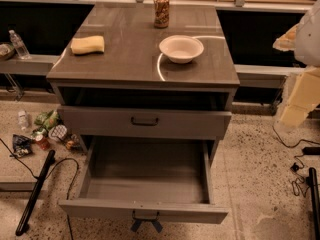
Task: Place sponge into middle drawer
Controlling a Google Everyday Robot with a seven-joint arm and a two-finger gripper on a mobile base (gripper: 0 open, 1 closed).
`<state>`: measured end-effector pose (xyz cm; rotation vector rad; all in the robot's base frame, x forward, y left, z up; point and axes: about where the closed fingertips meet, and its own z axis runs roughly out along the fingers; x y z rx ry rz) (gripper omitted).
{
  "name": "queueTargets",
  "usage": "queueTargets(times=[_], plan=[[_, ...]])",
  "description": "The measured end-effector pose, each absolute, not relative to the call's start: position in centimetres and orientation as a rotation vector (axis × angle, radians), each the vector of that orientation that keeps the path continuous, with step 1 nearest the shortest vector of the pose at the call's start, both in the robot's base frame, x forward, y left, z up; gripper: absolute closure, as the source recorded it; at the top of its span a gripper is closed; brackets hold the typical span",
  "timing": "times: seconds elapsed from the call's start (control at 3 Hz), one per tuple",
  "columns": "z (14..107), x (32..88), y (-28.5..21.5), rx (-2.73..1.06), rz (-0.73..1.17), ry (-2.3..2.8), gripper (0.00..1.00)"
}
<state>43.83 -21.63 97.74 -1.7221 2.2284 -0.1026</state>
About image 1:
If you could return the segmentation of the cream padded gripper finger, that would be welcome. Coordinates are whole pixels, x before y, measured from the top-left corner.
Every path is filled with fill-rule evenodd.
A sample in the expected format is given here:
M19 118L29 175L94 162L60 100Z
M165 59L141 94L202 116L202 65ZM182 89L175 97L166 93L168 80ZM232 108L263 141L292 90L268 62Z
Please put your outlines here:
M296 77L279 121L287 127L298 127L319 104L320 68L307 67Z

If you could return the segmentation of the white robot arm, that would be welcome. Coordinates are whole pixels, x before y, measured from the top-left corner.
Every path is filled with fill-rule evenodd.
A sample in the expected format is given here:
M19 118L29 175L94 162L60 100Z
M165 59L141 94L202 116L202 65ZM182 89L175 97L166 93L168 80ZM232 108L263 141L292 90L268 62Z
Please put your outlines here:
M306 65L302 73L291 74L285 81L276 126L281 130L299 127L309 113L320 104L320 13L311 9L285 34L277 38L273 48L293 51L298 62Z

